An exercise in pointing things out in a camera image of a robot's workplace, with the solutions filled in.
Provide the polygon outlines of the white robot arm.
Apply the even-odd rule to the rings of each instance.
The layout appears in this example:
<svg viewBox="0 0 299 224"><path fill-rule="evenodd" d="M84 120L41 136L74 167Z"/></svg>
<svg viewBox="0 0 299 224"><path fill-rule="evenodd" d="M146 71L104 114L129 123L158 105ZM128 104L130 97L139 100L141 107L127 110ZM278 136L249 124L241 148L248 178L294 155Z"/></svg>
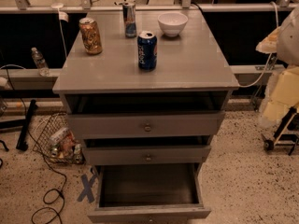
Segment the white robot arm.
<svg viewBox="0 0 299 224"><path fill-rule="evenodd" d="M276 53L287 65L299 65L299 6L294 8L281 25L256 46L264 53Z"/></svg>

